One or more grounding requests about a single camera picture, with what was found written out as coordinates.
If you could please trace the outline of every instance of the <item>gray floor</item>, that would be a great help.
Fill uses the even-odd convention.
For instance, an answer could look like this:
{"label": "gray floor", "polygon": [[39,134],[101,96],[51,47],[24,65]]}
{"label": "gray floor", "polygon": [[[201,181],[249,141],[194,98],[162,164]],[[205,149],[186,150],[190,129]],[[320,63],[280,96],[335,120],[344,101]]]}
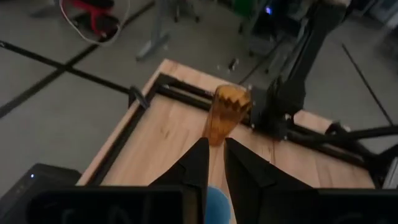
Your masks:
{"label": "gray floor", "polygon": [[[0,40],[62,63],[89,46],[60,16],[30,18],[29,10],[38,3],[39,0],[0,2]],[[145,3],[132,0],[131,12]],[[116,14],[123,13],[124,4],[116,1]],[[143,62],[136,62],[135,56],[150,37],[153,9],[124,29],[114,45],[97,49],[75,68],[125,87],[141,88],[159,63],[170,58],[238,82],[259,60],[248,56],[243,39],[237,34],[239,18],[214,4],[200,3],[198,10],[203,17],[199,24],[184,18],[175,24],[170,17],[166,18],[169,42]],[[306,109],[340,120],[352,129],[388,124],[344,53],[341,47],[344,43],[389,116],[398,122],[397,67],[377,50],[386,34],[378,24],[357,19],[348,20],[335,30],[325,41],[310,72]],[[226,65],[233,57],[240,63],[235,72],[228,73]],[[275,76],[264,73],[266,66],[258,69],[245,84],[266,87]],[[0,67],[1,105],[54,71],[2,48]],[[126,95],[64,73],[0,119],[0,195],[36,162],[83,172],[126,106]],[[382,138],[366,144],[380,152],[396,141],[397,138]]]}

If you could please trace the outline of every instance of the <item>black metal frame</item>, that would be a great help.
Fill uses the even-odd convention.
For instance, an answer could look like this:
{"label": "black metal frame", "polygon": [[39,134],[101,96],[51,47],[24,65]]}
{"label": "black metal frame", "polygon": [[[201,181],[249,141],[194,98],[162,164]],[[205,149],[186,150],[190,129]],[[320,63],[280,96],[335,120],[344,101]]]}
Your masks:
{"label": "black metal frame", "polygon": [[[182,103],[206,111],[210,109],[211,100],[213,98],[212,92],[181,82],[180,80],[163,73],[159,74],[149,92],[144,97],[147,103],[150,103],[156,94],[178,100]],[[136,94],[131,93],[129,95],[129,104],[134,100],[137,100]],[[138,122],[146,112],[146,109],[146,106],[140,105],[135,113],[129,118],[127,124],[123,127],[123,130],[116,138],[115,142],[113,142],[111,148],[100,162],[93,175],[90,177],[87,183],[88,185],[99,185],[103,181],[113,165],[113,162],[116,160],[125,143],[129,139],[131,133],[134,131]],[[246,126],[251,126],[250,119],[250,115],[248,114],[242,123]],[[370,153],[360,143],[352,140],[368,138],[371,136],[395,134],[397,129],[397,127],[386,127],[353,131],[349,133],[345,131],[345,129],[341,128],[340,125],[332,124],[326,131],[326,134],[321,134],[292,123],[287,133],[287,139],[299,145],[320,151],[355,166],[367,169],[373,179],[374,185],[379,188],[382,184],[382,179],[386,176],[386,169],[388,168],[386,163],[388,163],[390,158],[398,152],[398,145],[395,145],[380,155],[375,155]]]}

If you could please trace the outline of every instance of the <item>orange translucent cup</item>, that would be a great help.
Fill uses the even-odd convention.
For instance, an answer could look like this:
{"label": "orange translucent cup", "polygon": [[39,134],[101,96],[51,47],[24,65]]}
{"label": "orange translucent cup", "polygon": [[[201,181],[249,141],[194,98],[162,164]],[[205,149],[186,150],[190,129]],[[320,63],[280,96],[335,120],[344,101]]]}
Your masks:
{"label": "orange translucent cup", "polygon": [[250,92],[240,86],[220,85],[213,97],[202,136],[209,139],[209,145],[220,146],[251,106]]}

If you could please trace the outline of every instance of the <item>red chair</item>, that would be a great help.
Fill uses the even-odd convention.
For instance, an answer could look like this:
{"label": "red chair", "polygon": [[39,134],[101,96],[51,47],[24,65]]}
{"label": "red chair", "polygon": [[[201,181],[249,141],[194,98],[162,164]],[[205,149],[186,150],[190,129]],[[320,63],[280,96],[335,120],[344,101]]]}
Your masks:
{"label": "red chair", "polygon": [[74,18],[75,25],[83,24],[95,34],[107,37],[117,30],[119,20],[110,15],[112,0],[71,0],[72,4],[86,13]]}

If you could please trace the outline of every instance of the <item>wooden table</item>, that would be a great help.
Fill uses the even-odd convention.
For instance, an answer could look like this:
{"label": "wooden table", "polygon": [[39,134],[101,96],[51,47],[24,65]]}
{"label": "wooden table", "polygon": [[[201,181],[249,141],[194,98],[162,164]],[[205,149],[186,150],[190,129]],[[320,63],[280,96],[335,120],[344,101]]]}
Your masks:
{"label": "wooden table", "polygon": [[[146,94],[159,72],[176,77],[204,90],[214,91],[225,80],[207,75],[170,60],[164,60],[147,82]],[[83,173],[78,185],[85,185],[138,102],[128,109],[104,146]],[[207,113],[165,96],[156,95],[103,181],[103,185],[149,185],[174,164],[201,136]],[[301,111],[296,123],[323,132],[331,121]],[[239,125],[230,134],[262,158],[312,187],[373,188],[368,172],[288,141],[274,141]],[[209,185],[226,195],[223,150],[210,148]]]}

